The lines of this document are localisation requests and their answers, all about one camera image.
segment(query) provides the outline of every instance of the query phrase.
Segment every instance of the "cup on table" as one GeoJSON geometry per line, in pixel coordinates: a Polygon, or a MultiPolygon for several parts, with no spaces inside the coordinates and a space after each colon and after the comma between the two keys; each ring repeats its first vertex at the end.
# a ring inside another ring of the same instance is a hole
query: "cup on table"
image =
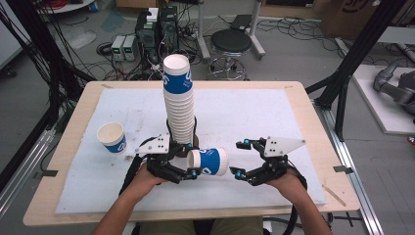
{"type": "Polygon", "coordinates": [[[173,140],[193,143],[195,114],[189,60],[178,54],[163,60],[163,96],[173,140]]]}
{"type": "Polygon", "coordinates": [[[127,146],[124,127],[118,122],[102,125],[98,129],[97,138],[113,154],[122,153],[127,146]]]}
{"type": "Polygon", "coordinates": [[[223,148],[192,150],[187,154],[187,166],[199,167],[203,174],[221,176],[228,165],[228,155],[223,148]]]}

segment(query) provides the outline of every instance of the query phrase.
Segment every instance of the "computer tower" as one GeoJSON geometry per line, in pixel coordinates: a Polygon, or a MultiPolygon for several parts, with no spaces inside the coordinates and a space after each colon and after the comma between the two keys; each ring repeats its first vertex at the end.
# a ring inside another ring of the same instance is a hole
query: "computer tower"
{"type": "Polygon", "coordinates": [[[149,60],[157,65],[160,62],[161,46],[161,27],[159,21],[147,21],[148,10],[143,9],[137,19],[135,34],[137,36],[138,48],[144,63],[149,60]]]}
{"type": "Polygon", "coordinates": [[[170,6],[161,9],[160,14],[162,42],[164,51],[171,54],[179,49],[178,31],[177,31],[177,7],[170,6]]]}

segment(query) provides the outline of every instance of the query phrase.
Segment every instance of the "gray floor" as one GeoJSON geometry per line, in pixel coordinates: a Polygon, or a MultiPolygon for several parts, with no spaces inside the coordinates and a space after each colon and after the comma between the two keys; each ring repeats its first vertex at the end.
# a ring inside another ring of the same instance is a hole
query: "gray floor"
{"type": "MultiPolygon", "coordinates": [[[[117,33],[131,33],[135,26],[134,21],[121,20],[119,15],[111,10],[100,11],[96,14],[80,10],[71,14],[62,14],[59,20],[62,24],[72,24],[86,17],[89,18],[88,21],[75,26],[93,30],[98,37],[91,44],[76,51],[85,64],[104,61],[95,53],[96,47],[100,43],[111,41],[117,33]]],[[[218,20],[218,18],[207,20],[206,25],[218,20]]],[[[232,18],[225,18],[225,20],[231,22],[232,18]]],[[[224,24],[218,23],[214,28],[218,27],[224,27],[224,24]]],[[[315,33],[319,34],[318,28],[315,29],[315,33]]],[[[277,28],[269,31],[259,28],[256,35],[266,51],[266,56],[259,61],[256,54],[250,52],[241,58],[251,80],[298,80],[306,87],[333,73],[342,62],[338,51],[335,50],[336,46],[328,40],[324,40],[324,43],[322,40],[315,39],[297,40],[290,35],[283,34],[277,28]]],[[[375,46],[370,54],[371,58],[364,63],[371,64],[370,61],[373,58],[391,61],[399,57],[392,55],[384,46],[375,46]]],[[[376,64],[385,65],[386,63],[377,61],[376,64]]],[[[18,150],[29,131],[48,107],[48,87],[29,58],[21,55],[12,62],[12,65],[18,72],[18,76],[10,78],[2,75],[0,79],[0,118],[2,121],[0,169],[4,168],[18,150]]],[[[131,68],[134,63],[127,63],[123,66],[126,69],[131,68]]],[[[110,70],[109,66],[102,65],[101,68],[96,67],[91,72],[102,79],[110,70]]],[[[194,79],[204,80],[208,73],[208,65],[203,63],[193,65],[191,70],[194,79]]],[[[310,97],[318,97],[319,93],[315,92],[310,97]]],[[[385,234],[413,233],[415,231],[415,201],[413,200],[415,186],[410,181],[415,178],[413,170],[415,148],[407,143],[404,135],[390,135],[382,132],[353,82],[350,83],[347,97],[345,139],[385,234]]],[[[25,183],[18,197],[0,220],[0,234],[87,234],[92,230],[95,224],[35,228],[24,226],[23,215],[38,183],[38,179],[31,178],[25,183]]],[[[359,217],[356,211],[351,211],[350,215],[359,217]]],[[[335,216],[346,216],[346,214],[335,213],[335,216]]],[[[348,221],[335,219],[332,225],[335,234],[366,233],[361,221],[354,221],[351,227],[348,221]]],[[[284,228],[284,224],[273,222],[273,234],[280,234],[284,228]]],[[[296,229],[295,234],[302,234],[302,231],[296,229]]]]}

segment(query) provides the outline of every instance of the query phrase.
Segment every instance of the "person's hand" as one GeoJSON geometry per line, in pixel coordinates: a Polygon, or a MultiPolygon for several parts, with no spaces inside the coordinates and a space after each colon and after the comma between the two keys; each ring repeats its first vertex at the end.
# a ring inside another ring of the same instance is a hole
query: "person's hand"
{"type": "Polygon", "coordinates": [[[293,204],[308,198],[307,191],[302,186],[296,173],[291,169],[287,170],[287,173],[280,178],[270,180],[266,184],[278,189],[281,195],[293,204]]]}
{"type": "Polygon", "coordinates": [[[147,164],[144,163],[140,166],[134,179],[121,195],[128,196],[138,202],[149,194],[156,185],[166,181],[165,179],[153,176],[147,170],[147,164]]]}

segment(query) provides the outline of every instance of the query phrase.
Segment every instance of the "stack of paper cups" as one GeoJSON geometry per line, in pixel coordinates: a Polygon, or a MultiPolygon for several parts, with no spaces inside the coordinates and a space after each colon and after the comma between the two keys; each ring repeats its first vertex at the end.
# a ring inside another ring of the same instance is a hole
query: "stack of paper cups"
{"type": "Polygon", "coordinates": [[[163,71],[164,103],[171,137],[180,144],[193,144],[195,115],[189,60],[183,55],[167,56],[163,71]]]}

